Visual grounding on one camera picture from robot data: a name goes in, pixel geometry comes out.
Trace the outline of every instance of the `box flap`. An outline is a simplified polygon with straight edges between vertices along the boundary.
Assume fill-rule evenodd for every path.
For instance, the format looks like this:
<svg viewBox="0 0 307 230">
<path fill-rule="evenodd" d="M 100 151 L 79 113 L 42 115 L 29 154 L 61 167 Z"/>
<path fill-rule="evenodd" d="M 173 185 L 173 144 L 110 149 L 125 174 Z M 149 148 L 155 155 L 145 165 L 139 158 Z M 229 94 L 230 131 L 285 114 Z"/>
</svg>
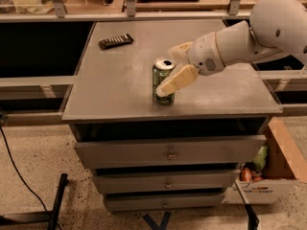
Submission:
<svg viewBox="0 0 307 230">
<path fill-rule="evenodd" d="M 307 183 L 307 162 L 282 120 L 272 118 L 269 122 L 269 128 L 295 177 L 299 181 Z"/>
</svg>

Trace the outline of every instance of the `gray desk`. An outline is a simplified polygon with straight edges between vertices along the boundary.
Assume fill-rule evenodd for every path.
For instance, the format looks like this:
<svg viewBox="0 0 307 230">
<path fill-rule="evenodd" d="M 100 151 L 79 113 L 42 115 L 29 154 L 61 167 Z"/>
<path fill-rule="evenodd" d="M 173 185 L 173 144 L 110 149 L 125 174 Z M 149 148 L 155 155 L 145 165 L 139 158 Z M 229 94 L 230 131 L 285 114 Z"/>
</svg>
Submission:
<svg viewBox="0 0 307 230">
<path fill-rule="evenodd" d="M 220 20 L 98 23 L 62 120 L 110 211 L 216 205 L 237 168 L 265 142 L 281 109 L 247 64 L 225 69 L 153 101 L 154 61 L 170 47 L 224 27 Z M 99 40 L 129 33 L 132 45 L 101 51 Z"/>
</svg>

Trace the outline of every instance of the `black cable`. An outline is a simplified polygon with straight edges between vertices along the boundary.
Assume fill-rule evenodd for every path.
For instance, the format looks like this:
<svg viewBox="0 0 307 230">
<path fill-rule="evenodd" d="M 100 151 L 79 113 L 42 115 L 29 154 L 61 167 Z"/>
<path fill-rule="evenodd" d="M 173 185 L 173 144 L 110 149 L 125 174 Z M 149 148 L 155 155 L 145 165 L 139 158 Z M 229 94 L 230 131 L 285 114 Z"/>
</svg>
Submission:
<svg viewBox="0 0 307 230">
<path fill-rule="evenodd" d="M 26 181 L 24 180 L 24 178 L 22 177 L 21 173 L 19 172 L 18 168 L 16 167 L 13 159 L 12 159 L 12 154 L 11 154 L 11 151 L 10 151 L 10 147 L 9 147 L 9 144 L 8 144 L 8 140 L 7 140 L 7 137 L 2 129 L 2 127 L 0 126 L 0 131 L 1 131 L 1 134 L 2 134 L 2 137 L 3 137 L 3 140 L 5 142 L 5 145 L 6 145 L 6 148 L 7 148 L 7 151 L 8 151 L 8 154 L 9 154 L 9 157 L 11 159 L 11 162 L 12 162 L 12 165 L 13 167 L 15 168 L 19 178 L 21 179 L 21 181 L 23 182 L 23 184 L 27 187 L 27 189 L 40 201 L 42 207 L 44 208 L 46 214 L 50 217 L 50 219 L 52 219 L 52 216 L 49 214 L 48 210 L 47 210 L 47 207 L 46 205 L 44 204 L 43 200 L 39 197 L 39 195 L 37 195 L 30 187 L 29 185 L 26 183 Z"/>
</svg>

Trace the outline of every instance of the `cardboard box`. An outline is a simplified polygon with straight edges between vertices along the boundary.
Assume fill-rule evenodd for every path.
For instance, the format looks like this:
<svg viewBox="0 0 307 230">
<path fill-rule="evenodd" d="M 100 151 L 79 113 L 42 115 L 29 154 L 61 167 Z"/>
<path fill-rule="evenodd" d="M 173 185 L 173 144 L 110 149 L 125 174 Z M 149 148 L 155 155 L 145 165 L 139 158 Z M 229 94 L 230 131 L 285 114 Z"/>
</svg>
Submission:
<svg viewBox="0 0 307 230">
<path fill-rule="evenodd" d="M 283 122 L 273 118 L 265 132 L 269 154 L 264 180 L 240 181 L 250 204 L 271 204 L 300 182 L 307 183 L 307 163 Z M 236 186 L 227 188 L 223 204 L 242 204 Z"/>
</svg>

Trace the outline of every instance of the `drawer knob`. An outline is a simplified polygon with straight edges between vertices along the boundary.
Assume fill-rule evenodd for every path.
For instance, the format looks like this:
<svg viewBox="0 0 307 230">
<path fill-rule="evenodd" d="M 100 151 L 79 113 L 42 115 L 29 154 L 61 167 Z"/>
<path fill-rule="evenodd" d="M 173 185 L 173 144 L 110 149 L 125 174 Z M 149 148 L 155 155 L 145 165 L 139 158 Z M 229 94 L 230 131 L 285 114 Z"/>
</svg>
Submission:
<svg viewBox="0 0 307 230">
<path fill-rule="evenodd" d="M 170 183 L 169 181 L 167 181 L 167 182 L 165 183 L 165 188 L 166 188 L 166 189 L 170 189 L 171 187 L 172 187 L 171 183 Z"/>
<path fill-rule="evenodd" d="M 168 160 L 175 160 L 176 159 L 176 156 L 173 154 L 172 150 L 169 151 L 169 154 L 167 155 L 167 159 Z"/>
</svg>

